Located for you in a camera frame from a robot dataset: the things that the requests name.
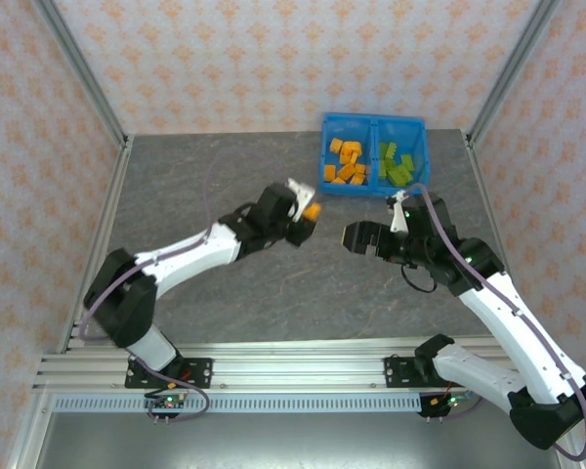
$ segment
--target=green block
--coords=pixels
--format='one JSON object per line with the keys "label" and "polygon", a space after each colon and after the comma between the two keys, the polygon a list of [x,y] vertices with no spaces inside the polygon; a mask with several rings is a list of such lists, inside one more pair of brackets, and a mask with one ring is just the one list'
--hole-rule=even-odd
{"label": "green block", "polygon": [[389,144],[380,144],[380,159],[384,159],[387,154]]}
{"label": "green block", "polygon": [[393,184],[396,188],[402,188],[406,185],[406,182],[402,178],[401,171],[397,168],[393,168],[387,172],[387,177],[391,184]]}
{"label": "green block", "polygon": [[389,147],[387,148],[387,152],[384,155],[385,159],[394,159],[395,158],[395,152],[398,150],[398,144],[389,144]]}
{"label": "green block", "polygon": [[401,174],[401,178],[406,183],[412,181],[412,175],[410,174],[410,171],[408,171],[408,169],[405,167],[405,165],[400,164],[399,166],[396,166],[395,169],[399,171],[399,174]]}
{"label": "green block", "polygon": [[405,153],[401,156],[401,163],[408,171],[414,171],[414,163],[412,162],[412,155]]}

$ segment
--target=wallpaper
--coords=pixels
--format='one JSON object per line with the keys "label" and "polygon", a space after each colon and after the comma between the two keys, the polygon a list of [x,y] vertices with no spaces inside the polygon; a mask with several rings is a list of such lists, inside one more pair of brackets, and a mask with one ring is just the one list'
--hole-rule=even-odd
{"label": "wallpaper", "polygon": [[468,129],[537,0],[59,0],[128,133]]}
{"label": "wallpaper", "polygon": [[478,158],[526,303],[586,368],[586,0],[541,41]]}
{"label": "wallpaper", "polygon": [[116,146],[30,0],[0,0],[0,468],[57,346]]}

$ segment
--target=marble surface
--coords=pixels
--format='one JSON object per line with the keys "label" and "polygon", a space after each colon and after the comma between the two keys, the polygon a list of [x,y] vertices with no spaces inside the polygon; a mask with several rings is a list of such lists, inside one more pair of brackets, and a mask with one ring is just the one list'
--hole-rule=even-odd
{"label": "marble surface", "polygon": [[[494,245],[471,162],[457,130],[428,132],[430,188],[444,198],[462,236]],[[204,176],[213,216],[254,201],[275,180],[317,183],[318,132],[139,136],[135,139],[109,250],[136,253],[193,235],[206,225]],[[156,305],[155,322],[175,343],[346,339],[486,333],[448,292],[412,290],[399,268],[341,245],[358,220],[390,223],[382,199],[319,194],[314,235],[285,241],[178,285]],[[412,279],[427,285],[429,277]]]}

